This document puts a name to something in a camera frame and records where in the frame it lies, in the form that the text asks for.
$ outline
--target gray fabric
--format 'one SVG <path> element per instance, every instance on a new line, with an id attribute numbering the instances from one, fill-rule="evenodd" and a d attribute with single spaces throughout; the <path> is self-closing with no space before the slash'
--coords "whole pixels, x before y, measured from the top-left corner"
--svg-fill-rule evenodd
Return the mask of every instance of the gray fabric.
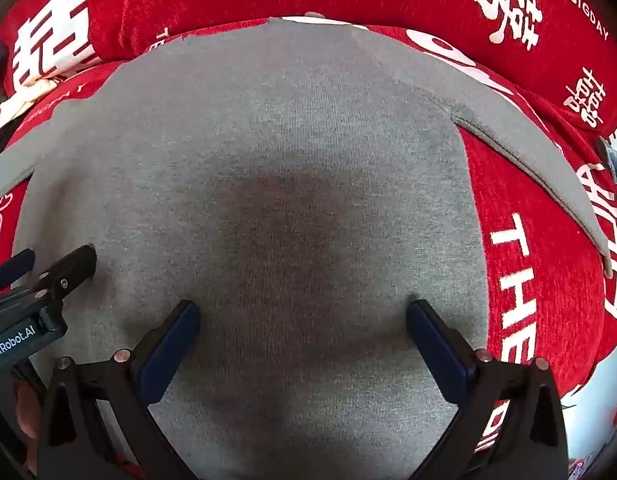
<path id="1" fill-rule="evenodd" d="M 62 106 L 79 109 L 79 101 L 67 101 Z M 42 158 L 54 148 L 66 130 L 42 128 L 38 135 L 26 135 L 0 153 L 0 197 L 29 178 Z"/>
<path id="2" fill-rule="evenodd" d="M 359 45 L 398 81 L 425 89 L 463 126 L 508 158 L 542 186 L 581 226 L 602 255 L 604 270 L 612 276 L 608 239 L 599 227 L 573 168 L 542 131 L 493 90 L 432 56 L 413 56 L 412 48 L 395 45 L 381 34 L 351 31 Z"/>
<path id="3" fill-rule="evenodd" d="M 34 274 L 87 242 L 99 263 L 42 373 L 133 346 L 188 297 L 202 335 L 152 413 L 197 475 L 407 478 L 453 409 L 405 298 L 483 346 L 487 283 L 454 110 L 377 56 L 354 28 L 273 20 L 164 45 L 60 104 L 29 134 L 61 141 L 14 250 L 36 251 Z"/>
<path id="4" fill-rule="evenodd" d="M 267 30 L 294 26 L 282 20 L 271 20 Z M 370 59 L 397 80 L 430 92 L 434 95 L 432 100 L 442 106 L 455 123 L 467 128 L 531 176 L 581 226 L 601 254 L 605 273 L 608 277 L 612 275 L 607 238 L 575 173 L 558 155 L 553 143 L 524 115 L 513 110 L 501 113 L 502 108 L 511 108 L 512 104 L 493 99 L 493 91 L 486 86 L 457 70 L 441 67 L 443 61 L 413 53 L 412 48 L 396 44 L 391 38 L 367 34 L 354 27 L 341 28 L 338 33 L 349 42 L 352 35 L 369 53 Z M 37 161 L 55 145 L 61 133 L 49 130 L 44 137 L 28 136 L 0 155 L 0 196 L 31 176 Z"/>

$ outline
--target screw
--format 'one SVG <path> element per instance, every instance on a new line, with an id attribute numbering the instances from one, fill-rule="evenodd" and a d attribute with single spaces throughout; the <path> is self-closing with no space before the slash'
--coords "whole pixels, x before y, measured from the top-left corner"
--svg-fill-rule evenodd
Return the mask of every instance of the screw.
<path id="1" fill-rule="evenodd" d="M 489 363 L 493 360 L 493 354 L 491 354 L 486 348 L 477 349 L 475 351 L 475 355 L 484 363 Z"/>
<path id="2" fill-rule="evenodd" d="M 535 359 L 535 366 L 540 370 L 548 370 L 550 368 L 550 363 L 543 357 L 538 357 Z"/>
<path id="3" fill-rule="evenodd" d="M 118 363 L 125 363 L 130 359 L 130 350 L 123 348 L 122 350 L 117 350 L 115 355 L 112 357 Z"/>
<path id="4" fill-rule="evenodd" d="M 72 359 L 70 357 L 63 357 L 58 360 L 58 368 L 60 370 L 65 370 L 70 366 Z"/>

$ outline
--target red fabric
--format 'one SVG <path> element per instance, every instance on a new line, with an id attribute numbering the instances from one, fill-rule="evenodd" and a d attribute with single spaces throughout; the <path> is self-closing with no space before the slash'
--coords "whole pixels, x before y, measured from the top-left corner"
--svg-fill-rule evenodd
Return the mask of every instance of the red fabric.
<path id="1" fill-rule="evenodd" d="M 20 217 L 20 209 L 27 187 L 28 180 L 18 184 L 10 193 L 0 198 L 0 265 L 13 253 L 17 219 Z"/>
<path id="2" fill-rule="evenodd" d="M 514 362 L 515 349 L 502 352 L 503 342 L 536 324 L 534 351 L 529 351 L 528 339 L 520 337 L 525 342 L 517 361 L 547 358 L 563 395 L 584 383 L 595 363 L 604 325 L 601 258 L 579 226 L 539 184 L 477 137 L 459 130 L 466 145 L 486 256 L 488 348 L 501 360 Z M 526 256 L 517 240 L 495 244 L 491 239 L 493 232 L 514 228 L 513 214 L 521 219 Z M 531 269 L 533 277 L 521 285 L 523 302 L 536 300 L 536 313 L 504 328 L 502 315 L 515 308 L 515 289 L 502 288 L 500 280 L 525 269 Z"/>
<path id="3" fill-rule="evenodd" d="M 38 124 L 48 121 L 53 115 L 55 106 L 64 99 L 89 98 L 100 89 L 121 64 L 122 62 L 114 62 L 95 66 L 64 81 L 35 105 L 8 141 L 7 147 L 17 142 Z"/>
<path id="4" fill-rule="evenodd" d="M 584 184 L 584 189 L 591 199 L 599 225 L 608 240 L 611 241 L 611 244 L 609 244 L 610 255 L 613 258 L 615 268 L 613 269 L 613 276 L 605 280 L 603 334 L 595 359 L 595 362 L 599 362 L 607 357 L 617 345 L 617 186 L 610 172 L 601 168 L 599 156 L 587 140 L 590 133 L 569 124 L 560 115 L 559 110 L 547 100 L 531 92 L 524 93 L 533 109 L 546 123 L 548 135 L 552 140 L 559 143 L 566 160 L 580 176 L 580 181 Z M 589 170 L 595 189 L 599 187 L 604 192 L 612 194 L 612 198 L 602 196 L 600 192 L 586 184 L 588 180 L 585 173 L 586 164 L 597 166 L 597 169 Z"/>
<path id="5" fill-rule="evenodd" d="M 19 0 L 0 28 L 0 38 L 13 46 L 18 29 L 33 19 L 49 0 Z M 504 30 L 503 41 L 490 36 L 503 19 L 486 17 L 475 0 L 88 0 L 88 35 L 103 61 L 131 59 L 168 34 L 222 23 L 268 16 L 321 12 L 329 18 L 354 23 L 409 27 L 444 38 L 465 54 L 510 81 L 556 104 L 579 127 L 588 126 L 563 102 L 566 86 L 575 88 L 582 69 L 592 70 L 605 90 L 599 106 L 603 124 L 594 130 L 607 136 L 617 124 L 617 45 L 594 10 L 582 0 L 520 0 L 521 29 L 525 20 L 539 36 L 528 50 L 523 38 Z M 533 21 L 531 7 L 541 21 Z M 511 9 L 519 8 L 512 0 Z M 5 82 L 13 90 L 12 73 Z"/>

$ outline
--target blue gripper pad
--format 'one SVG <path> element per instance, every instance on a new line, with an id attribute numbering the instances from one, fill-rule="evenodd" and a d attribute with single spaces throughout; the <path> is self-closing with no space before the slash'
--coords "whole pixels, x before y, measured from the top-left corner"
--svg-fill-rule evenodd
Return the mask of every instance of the blue gripper pad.
<path id="1" fill-rule="evenodd" d="M 32 270 L 35 264 L 35 253 L 25 249 L 0 265 L 0 291 L 15 283 L 23 275 Z"/>
<path id="2" fill-rule="evenodd" d="M 406 309 L 406 327 L 444 399 L 461 408 L 468 398 L 470 374 L 448 339 L 448 326 L 427 301 L 416 300 Z"/>
<path id="3" fill-rule="evenodd" d="M 143 406 L 154 404 L 162 399 L 182 358 L 200 333 L 200 326 L 199 307 L 192 301 L 183 300 L 175 307 L 163 325 L 156 329 L 157 334 L 163 329 L 165 331 L 163 335 L 159 334 L 162 337 L 147 355 L 135 377 L 136 393 Z"/>

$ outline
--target person's finger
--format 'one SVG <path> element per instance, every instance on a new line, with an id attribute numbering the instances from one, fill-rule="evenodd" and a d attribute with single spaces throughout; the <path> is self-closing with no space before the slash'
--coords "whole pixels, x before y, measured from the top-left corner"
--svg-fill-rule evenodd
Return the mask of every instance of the person's finger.
<path id="1" fill-rule="evenodd" d="M 37 476 L 37 440 L 28 439 L 28 450 L 26 451 L 26 465 L 28 469 Z"/>
<path id="2" fill-rule="evenodd" d="M 16 381 L 15 396 L 17 404 L 15 416 L 22 431 L 30 438 L 37 438 L 40 433 L 40 403 L 35 391 L 25 381 Z"/>

